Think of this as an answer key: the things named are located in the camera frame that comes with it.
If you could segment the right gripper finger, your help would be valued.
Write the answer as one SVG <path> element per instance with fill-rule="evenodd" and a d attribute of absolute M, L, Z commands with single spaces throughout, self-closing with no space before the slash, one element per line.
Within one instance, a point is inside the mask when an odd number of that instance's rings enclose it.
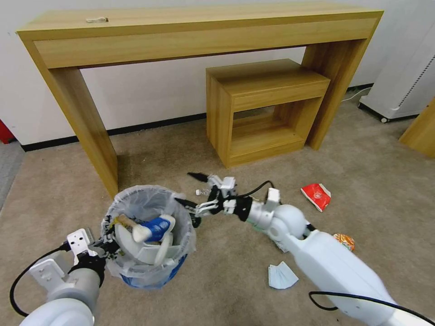
<path fill-rule="evenodd" d="M 214 212 L 219 208 L 219 200 L 214 199 L 212 201 L 207 201 L 201 204 L 196 204 L 187 199 L 175 198 L 175 200 L 185 208 L 191 216 L 195 218 L 202 218 L 209 215 L 215 215 Z"/>
<path fill-rule="evenodd" d="M 221 179 L 217 175 L 207 175 L 205 173 L 188 172 L 187 175 L 191 176 L 195 180 L 206 183 L 210 189 L 220 190 Z"/>

